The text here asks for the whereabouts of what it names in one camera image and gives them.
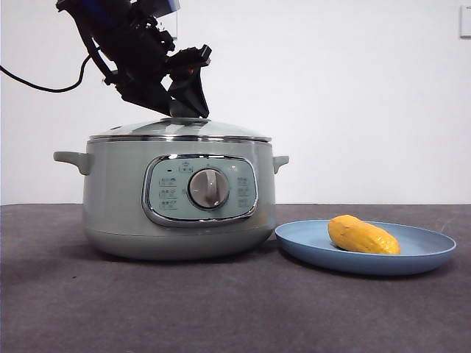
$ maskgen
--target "robotic arm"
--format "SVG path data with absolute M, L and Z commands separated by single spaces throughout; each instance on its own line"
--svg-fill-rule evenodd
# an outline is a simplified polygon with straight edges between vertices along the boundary
M 123 100 L 173 117 L 207 118 L 200 71 L 210 63 L 210 47 L 170 57 L 173 38 L 157 28 L 156 18 L 177 11 L 178 0 L 58 0 L 56 7 L 74 18 L 105 83 L 116 85 Z M 107 67 L 99 50 L 117 70 Z M 166 75 L 172 79 L 168 90 L 161 84 Z

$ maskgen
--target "button icon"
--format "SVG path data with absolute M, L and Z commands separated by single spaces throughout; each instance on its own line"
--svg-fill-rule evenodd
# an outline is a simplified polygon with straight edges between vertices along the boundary
M 238 199 L 237 200 L 237 207 L 248 207 L 249 206 L 249 200 L 248 199 Z
M 177 180 L 175 178 L 160 178 L 159 186 L 177 186 Z
M 180 173 L 193 173 L 193 167 L 188 162 L 183 162 L 178 170 Z
M 238 176 L 237 177 L 237 185 L 238 186 L 247 186 L 249 180 L 245 176 Z
M 177 210 L 176 201 L 161 201 L 159 202 L 159 208 L 164 211 Z
M 250 189 L 249 188 L 238 188 L 237 189 L 237 195 L 239 195 L 239 196 L 248 196 L 248 195 L 250 195 Z
M 177 189 L 163 189 L 159 192 L 159 199 L 176 199 Z

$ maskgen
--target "stainless steel rim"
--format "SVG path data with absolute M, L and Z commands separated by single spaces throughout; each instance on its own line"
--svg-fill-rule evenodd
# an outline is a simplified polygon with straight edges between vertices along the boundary
M 94 135 L 88 143 L 121 141 L 189 141 L 222 143 L 268 143 L 271 138 L 252 136 L 201 136 L 201 135 Z

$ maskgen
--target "pot handle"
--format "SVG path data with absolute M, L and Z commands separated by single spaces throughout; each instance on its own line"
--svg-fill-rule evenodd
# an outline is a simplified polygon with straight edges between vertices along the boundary
M 89 175 L 91 169 L 91 154 L 78 152 L 54 152 L 54 160 L 76 165 L 82 175 Z
M 289 156 L 279 156 L 279 157 L 273 157 L 273 171 L 274 173 L 278 173 L 278 169 L 280 169 L 280 166 L 288 164 L 289 162 Z

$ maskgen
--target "blue plate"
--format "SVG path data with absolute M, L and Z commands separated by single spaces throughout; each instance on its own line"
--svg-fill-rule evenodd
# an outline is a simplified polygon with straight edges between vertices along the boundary
M 401 254 L 366 254 L 337 248 L 329 238 L 327 220 L 287 223 L 275 232 L 290 255 L 313 265 L 354 274 L 397 276 L 419 274 L 447 261 L 456 242 L 446 235 L 399 224 L 368 222 L 383 228 L 400 243 Z

